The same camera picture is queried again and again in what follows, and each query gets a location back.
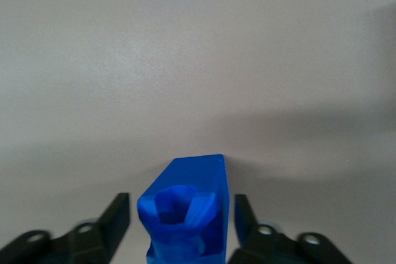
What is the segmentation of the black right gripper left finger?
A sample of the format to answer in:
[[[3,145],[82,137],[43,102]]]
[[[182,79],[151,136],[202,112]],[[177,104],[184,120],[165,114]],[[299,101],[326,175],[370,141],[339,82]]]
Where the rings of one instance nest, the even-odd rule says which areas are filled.
[[[1,263],[110,263],[131,222],[130,195],[119,193],[99,218],[53,238],[25,232],[1,248]]]

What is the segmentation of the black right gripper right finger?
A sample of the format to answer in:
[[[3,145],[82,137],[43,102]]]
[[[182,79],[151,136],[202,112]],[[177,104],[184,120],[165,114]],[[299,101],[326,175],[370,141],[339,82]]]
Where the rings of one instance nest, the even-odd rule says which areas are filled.
[[[235,195],[235,229],[239,247],[229,263],[350,263],[338,247],[316,232],[304,232],[290,239],[271,223],[257,220],[248,197]]]

